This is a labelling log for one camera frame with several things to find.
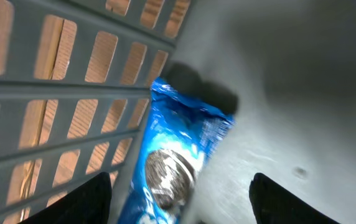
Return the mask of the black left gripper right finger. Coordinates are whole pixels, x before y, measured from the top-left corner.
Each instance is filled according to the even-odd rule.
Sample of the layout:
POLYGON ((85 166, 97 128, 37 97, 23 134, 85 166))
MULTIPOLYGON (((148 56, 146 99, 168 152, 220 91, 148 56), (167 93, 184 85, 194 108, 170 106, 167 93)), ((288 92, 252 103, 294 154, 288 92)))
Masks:
POLYGON ((262 173, 254 175, 249 198, 257 224, 338 224, 262 173))

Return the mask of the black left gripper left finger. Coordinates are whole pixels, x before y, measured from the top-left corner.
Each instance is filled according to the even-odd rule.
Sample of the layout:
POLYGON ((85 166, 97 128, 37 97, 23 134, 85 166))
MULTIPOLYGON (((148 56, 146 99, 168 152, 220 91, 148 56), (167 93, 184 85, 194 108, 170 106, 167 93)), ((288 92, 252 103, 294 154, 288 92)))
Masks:
POLYGON ((107 224, 112 186, 101 172, 21 224, 107 224))

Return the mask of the blue Oreo cookie pack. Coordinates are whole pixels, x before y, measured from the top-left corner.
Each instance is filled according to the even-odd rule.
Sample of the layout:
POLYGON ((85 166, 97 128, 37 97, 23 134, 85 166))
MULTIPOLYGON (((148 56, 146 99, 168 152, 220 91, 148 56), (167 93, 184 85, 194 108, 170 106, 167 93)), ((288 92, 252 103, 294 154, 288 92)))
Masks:
POLYGON ((155 79, 119 223, 179 223, 200 171, 233 125, 232 115, 155 79))

